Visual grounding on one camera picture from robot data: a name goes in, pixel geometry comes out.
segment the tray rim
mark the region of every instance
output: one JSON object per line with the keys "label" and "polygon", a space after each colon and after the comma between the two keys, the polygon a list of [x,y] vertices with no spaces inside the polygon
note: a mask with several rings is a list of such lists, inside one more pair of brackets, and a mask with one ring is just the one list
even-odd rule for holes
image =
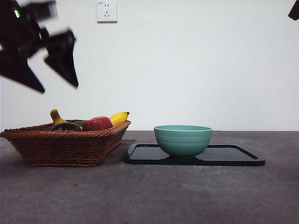
{"label": "tray rim", "polygon": [[127,152],[124,154],[123,161],[127,164],[146,164],[146,165],[191,165],[191,166],[263,166],[266,164],[266,159],[262,156],[258,156],[252,153],[250,150],[244,149],[243,147],[232,145],[232,144],[211,144],[207,148],[222,148],[229,147],[239,150],[240,152],[251,157],[251,161],[206,161],[206,160],[177,160],[175,163],[171,163],[171,160],[133,160],[130,158],[131,154],[138,147],[159,147],[155,143],[134,143],[132,144]]}

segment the banana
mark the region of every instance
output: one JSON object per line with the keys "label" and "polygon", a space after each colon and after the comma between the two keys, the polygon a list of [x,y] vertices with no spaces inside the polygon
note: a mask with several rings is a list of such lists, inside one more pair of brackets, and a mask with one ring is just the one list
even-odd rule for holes
{"label": "banana", "polygon": [[125,122],[128,118],[129,112],[119,112],[109,117],[113,126],[120,125]]}
{"label": "banana", "polygon": [[56,125],[56,124],[59,124],[59,123],[62,123],[62,122],[66,122],[66,120],[62,119],[60,116],[59,116],[59,113],[58,113],[58,110],[57,109],[52,109],[50,111],[50,115],[53,119],[53,124]]}

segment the tray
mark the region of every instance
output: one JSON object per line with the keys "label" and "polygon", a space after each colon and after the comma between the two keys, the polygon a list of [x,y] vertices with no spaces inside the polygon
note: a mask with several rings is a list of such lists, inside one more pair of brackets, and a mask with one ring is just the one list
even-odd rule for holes
{"label": "tray", "polygon": [[129,164],[192,165],[192,166],[263,166],[266,160],[235,145],[208,145],[191,159],[174,159],[157,144],[133,144],[124,155]]}

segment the wicker basket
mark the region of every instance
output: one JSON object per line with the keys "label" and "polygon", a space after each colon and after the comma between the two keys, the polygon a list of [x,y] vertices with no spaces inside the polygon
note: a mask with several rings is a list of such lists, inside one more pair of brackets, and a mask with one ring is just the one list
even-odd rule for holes
{"label": "wicker basket", "polygon": [[6,129],[0,137],[15,147],[28,166],[95,167],[121,144],[130,124],[125,121],[106,130],[75,132],[50,131],[50,123]]}

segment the basket rim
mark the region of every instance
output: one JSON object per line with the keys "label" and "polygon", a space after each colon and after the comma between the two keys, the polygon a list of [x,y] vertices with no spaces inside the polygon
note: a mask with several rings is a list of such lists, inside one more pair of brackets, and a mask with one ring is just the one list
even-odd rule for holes
{"label": "basket rim", "polygon": [[[73,120],[66,120],[68,122],[74,122],[79,119],[73,119]],[[37,136],[50,136],[50,137],[60,137],[60,136],[71,136],[71,135],[76,135],[77,137],[92,137],[92,136],[108,136],[108,135],[114,135],[119,133],[120,131],[126,129],[129,125],[131,124],[131,121],[126,120],[125,122],[113,126],[108,129],[104,130],[99,130],[99,131],[50,131],[50,130],[43,130],[43,131],[38,131],[38,130],[23,130],[23,129],[30,129],[30,128],[40,128],[40,127],[46,127],[46,126],[51,126],[53,123],[48,123],[48,124],[43,124],[43,125],[38,125],[38,126],[28,126],[28,127],[21,127],[21,128],[13,128],[13,129],[5,129],[3,132],[0,133],[0,137],[8,137],[8,136],[19,136],[19,135],[26,135],[26,137],[37,137]]]}

